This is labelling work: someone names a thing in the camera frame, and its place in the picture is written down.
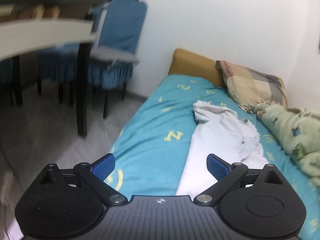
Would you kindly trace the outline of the white t-shirt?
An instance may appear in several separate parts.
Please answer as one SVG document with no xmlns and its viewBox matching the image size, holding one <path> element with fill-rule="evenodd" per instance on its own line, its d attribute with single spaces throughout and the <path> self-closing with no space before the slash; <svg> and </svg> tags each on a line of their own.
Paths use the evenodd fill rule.
<svg viewBox="0 0 320 240">
<path fill-rule="evenodd" d="M 268 163 L 256 127 L 247 119 L 239 119 L 232 109 L 211 102 L 193 104 L 197 126 L 176 195 L 192 199 L 217 182 L 207 170 L 207 157 L 214 154 L 229 164 L 243 163 L 262 169 Z"/>
</svg>

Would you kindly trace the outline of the teal patterned bed sheet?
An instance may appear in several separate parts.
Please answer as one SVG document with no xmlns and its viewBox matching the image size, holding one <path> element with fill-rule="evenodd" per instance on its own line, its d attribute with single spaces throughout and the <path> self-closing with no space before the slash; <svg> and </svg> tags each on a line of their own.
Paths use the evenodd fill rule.
<svg viewBox="0 0 320 240">
<path fill-rule="evenodd" d="M 279 168 L 306 207 L 300 238 L 319 239 L 317 188 L 254 114 L 243 111 L 225 89 L 201 77 L 169 75 L 163 79 L 111 148 L 116 166 L 105 182 L 127 197 L 175 194 L 197 125 L 193 104 L 198 100 L 230 108 L 240 119 L 246 118 L 256 127 L 264 157 Z"/>
</svg>

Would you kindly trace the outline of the green cartoon fleece blanket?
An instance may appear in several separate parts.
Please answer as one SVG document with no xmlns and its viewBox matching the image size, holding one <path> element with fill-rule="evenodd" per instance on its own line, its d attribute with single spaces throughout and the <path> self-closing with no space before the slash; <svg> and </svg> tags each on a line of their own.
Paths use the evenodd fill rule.
<svg viewBox="0 0 320 240">
<path fill-rule="evenodd" d="M 253 112 L 295 164 L 319 187 L 319 111 L 260 103 Z"/>
</svg>

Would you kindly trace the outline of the plaid beige pillow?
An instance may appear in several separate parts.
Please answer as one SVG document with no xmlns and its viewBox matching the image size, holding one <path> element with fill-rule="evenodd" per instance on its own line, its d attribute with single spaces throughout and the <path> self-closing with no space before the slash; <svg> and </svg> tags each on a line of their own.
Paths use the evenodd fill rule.
<svg viewBox="0 0 320 240">
<path fill-rule="evenodd" d="M 280 77 L 222 60 L 216 61 L 216 68 L 222 70 L 229 97 L 244 111 L 252 113 L 259 103 L 276 103 L 288 108 L 285 85 Z"/>
</svg>

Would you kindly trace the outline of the blue covered chair behind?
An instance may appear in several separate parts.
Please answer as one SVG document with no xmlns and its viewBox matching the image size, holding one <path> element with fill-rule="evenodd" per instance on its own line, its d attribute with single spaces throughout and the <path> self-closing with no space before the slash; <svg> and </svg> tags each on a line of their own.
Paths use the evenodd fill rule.
<svg viewBox="0 0 320 240">
<path fill-rule="evenodd" d="M 64 101 L 65 85 L 69 84 L 69 107 L 74 105 L 78 44 L 44 49 L 36 53 L 37 95 L 42 95 L 42 81 L 58 83 L 59 103 Z"/>
</svg>

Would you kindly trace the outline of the grey seat cushion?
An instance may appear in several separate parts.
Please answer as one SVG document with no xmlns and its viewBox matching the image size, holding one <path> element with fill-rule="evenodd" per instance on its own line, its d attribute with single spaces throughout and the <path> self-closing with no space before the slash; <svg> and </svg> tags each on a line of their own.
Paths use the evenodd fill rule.
<svg viewBox="0 0 320 240">
<path fill-rule="evenodd" d="M 93 48 L 91 50 L 90 56 L 98 61 L 112 62 L 113 64 L 116 62 L 138 64 L 140 62 L 135 54 L 123 50 L 109 48 L 106 46 Z"/>
</svg>

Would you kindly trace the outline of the mustard yellow headboard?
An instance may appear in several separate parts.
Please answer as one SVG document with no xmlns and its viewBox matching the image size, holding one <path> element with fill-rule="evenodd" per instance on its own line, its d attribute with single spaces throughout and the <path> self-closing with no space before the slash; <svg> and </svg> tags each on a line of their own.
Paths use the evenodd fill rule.
<svg viewBox="0 0 320 240">
<path fill-rule="evenodd" d="M 222 70 L 216 67 L 214 60 L 182 48 L 175 49 L 168 74 L 202 77 L 215 87 L 226 88 Z"/>
</svg>

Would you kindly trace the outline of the blue covered chair near bed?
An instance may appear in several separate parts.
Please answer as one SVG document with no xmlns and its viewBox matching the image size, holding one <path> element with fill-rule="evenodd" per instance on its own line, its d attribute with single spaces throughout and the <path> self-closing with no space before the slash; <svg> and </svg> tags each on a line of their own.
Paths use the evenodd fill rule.
<svg viewBox="0 0 320 240">
<path fill-rule="evenodd" d="M 109 91 L 126 86 L 139 64 L 136 50 L 148 5 L 139 0 L 112 0 L 103 6 L 98 41 L 91 49 L 88 83 L 105 91 L 103 118 L 108 116 Z"/>
</svg>

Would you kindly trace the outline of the black and white table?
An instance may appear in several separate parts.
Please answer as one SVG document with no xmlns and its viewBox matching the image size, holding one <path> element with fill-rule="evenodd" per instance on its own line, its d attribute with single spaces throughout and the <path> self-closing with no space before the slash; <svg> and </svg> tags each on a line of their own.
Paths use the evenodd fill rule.
<svg viewBox="0 0 320 240">
<path fill-rule="evenodd" d="M 2 5 L 43 4 L 49 6 L 79 5 L 88 14 L 104 0 L 1 0 Z M 89 51 L 95 41 L 93 21 L 84 19 L 29 19 L 1 23 L 1 60 L 12 59 L 12 82 L 16 104 L 23 105 L 20 55 L 52 48 L 60 44 L 79 43 L 75 80 L 76 123 L 78 135 L 87 135 L 87 72 Z"/>
</svg>

